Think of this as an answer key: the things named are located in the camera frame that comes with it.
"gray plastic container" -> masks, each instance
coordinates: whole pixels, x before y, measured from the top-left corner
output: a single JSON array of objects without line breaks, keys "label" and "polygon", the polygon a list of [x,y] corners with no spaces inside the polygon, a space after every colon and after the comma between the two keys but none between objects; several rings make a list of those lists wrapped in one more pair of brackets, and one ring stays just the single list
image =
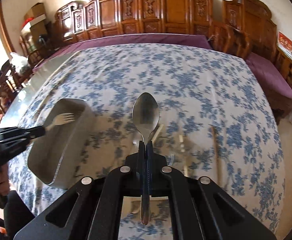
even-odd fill
[{"label": "gray plastic container", "polygon": [[92,128],[94,114],[85,100],[59,100],[44,122],[50,125],[55,116],[74,113],[72,123],[54,126],[45,136],[37,138],[28,156],[29,169],[46,185],[68,189],[80,161],[80,153]]}]

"purple cushion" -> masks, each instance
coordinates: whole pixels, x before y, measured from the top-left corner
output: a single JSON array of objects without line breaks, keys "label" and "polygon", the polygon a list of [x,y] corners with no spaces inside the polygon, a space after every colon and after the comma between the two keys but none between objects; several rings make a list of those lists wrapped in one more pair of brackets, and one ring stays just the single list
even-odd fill
[{"label": "purple cushion", "polygon": [[[95,40],[82,41],[75,44],[71,44],[59,49],[51,57],[49,57],[49,59],[65,55],[67,53],[76,52],[82,49],[132,43],[161,43],[192,46],[203,49],[212,49],[206,37],[203,35],[166,34],[166,33],[129,34],[99,38]],[[38,67],[34,68],[33,72],[36,72],[46,61],[47,60],[44,60]]]},{"label": "purple cushion", "polygon": [[251,53],[246,63],[262,88],[268,88],[287,98],[292,98],[291,87],[268,59]]}]

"white plastic fork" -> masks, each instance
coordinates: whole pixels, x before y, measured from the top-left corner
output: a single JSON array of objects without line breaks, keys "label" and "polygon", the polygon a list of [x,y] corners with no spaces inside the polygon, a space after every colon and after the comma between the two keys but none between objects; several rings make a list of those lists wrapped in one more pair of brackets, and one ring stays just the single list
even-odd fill
[{"label": "white plastic fork", "polygon": [[64,125],[70,122],[75,121],[75,117],[73,113],[63,113],[54,117],[53,122],[45,128],[46,131],[49,131],[56,125]]}]

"metal spoon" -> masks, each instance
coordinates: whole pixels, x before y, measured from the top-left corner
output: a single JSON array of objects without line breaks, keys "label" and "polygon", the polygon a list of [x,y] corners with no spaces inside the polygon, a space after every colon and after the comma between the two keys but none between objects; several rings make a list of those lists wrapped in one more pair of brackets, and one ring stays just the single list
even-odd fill
[{"label": "metal spoon", "polygon": [[133,123],[142,134],[145,146],[158,121],[159,109],[155,98],[150,93],[142,93],[133,107]]},{"label": "metal spoon", "polygon": [[[158,104],[150,93],[142,93],[137,98],[133,107],[133,123],[137,130],[142,134],[143,142],[147,149],[147,143],[152,131],[156,128],[159,121]],[[150,218],[150,196],[149,196],[149,180],[144,173],[143,192],[141,198],[141,220],[144,225],[148,224]]]}]

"blue floral tablecloth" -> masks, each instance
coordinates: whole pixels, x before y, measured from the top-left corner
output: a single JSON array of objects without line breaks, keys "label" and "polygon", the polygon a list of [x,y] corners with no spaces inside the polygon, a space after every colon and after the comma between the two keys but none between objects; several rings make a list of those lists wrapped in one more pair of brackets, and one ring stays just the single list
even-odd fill
[{"label": "blue floral tablecloth", "polygon": [[[74,182],[105,176],[137,152],[132,108],[151,93],[165,125],[155,151],[183,171],[178,136],[185,139],[189,176],[208,176],[276,231],[283,207],[285,173],[277,126],[256,78],[237,57],[195,47],[126,44],[85,49],[61,65],[41,87],[20,126],[42,124],[61,98],[86,99],[96,116],[82,148]],[[216,128],[219,161],[211,125]],[[38,215],[64,190],[43,185],[28,169],[31,146],[10,162],[10,179]],[[167,201],[151,202],[147,226],[124,214],[119,239],[172,239]]]}]

